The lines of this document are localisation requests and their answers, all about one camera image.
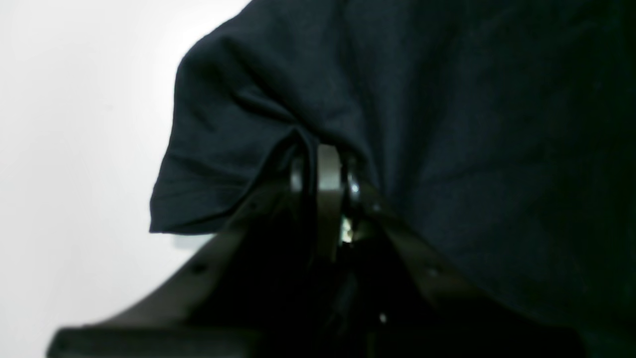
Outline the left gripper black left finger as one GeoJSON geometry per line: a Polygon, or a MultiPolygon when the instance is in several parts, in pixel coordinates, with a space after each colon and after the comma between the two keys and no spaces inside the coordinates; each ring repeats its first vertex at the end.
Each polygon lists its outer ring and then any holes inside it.
{"type": "Polygon", "coordinates": [[[59,329],[50,358],[265,358],[312,255],[307,165],[253,190],[220,233],[152,293],[59,329]]]}

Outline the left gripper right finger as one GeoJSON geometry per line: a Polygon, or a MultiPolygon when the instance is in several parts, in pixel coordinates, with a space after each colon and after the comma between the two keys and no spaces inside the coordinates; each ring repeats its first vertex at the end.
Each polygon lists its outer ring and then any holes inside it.
{"type": "Polygon", "coordinates": [[[583,358],[572,329],[504,308],[419,238],[361,181],[356,159],[318,145],[318,260],[347,272],[338,317],[366,358],[583,358]]]}

